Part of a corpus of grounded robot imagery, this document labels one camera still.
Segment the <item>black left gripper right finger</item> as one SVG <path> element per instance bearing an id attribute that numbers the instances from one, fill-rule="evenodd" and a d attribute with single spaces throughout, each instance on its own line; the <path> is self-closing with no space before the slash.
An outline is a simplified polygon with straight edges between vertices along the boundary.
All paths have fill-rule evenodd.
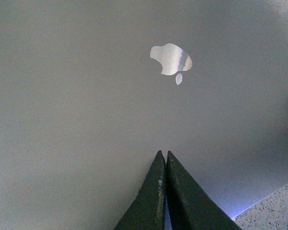
<path id="1" fill-rule="evenodd" d="M 167 155 L 167 199 L 174 230 L 240 230 L 199 186 L 174 154 Z"/>

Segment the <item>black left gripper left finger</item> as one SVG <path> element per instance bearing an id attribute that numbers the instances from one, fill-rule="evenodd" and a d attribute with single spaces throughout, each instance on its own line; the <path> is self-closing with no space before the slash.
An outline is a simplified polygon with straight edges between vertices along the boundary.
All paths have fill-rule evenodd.
<path id="1" fill-rule="evenodd" d="M 166 163 L 158 151 L 136 198 L 114 229 L 162 230 L 165 225 Z"/>

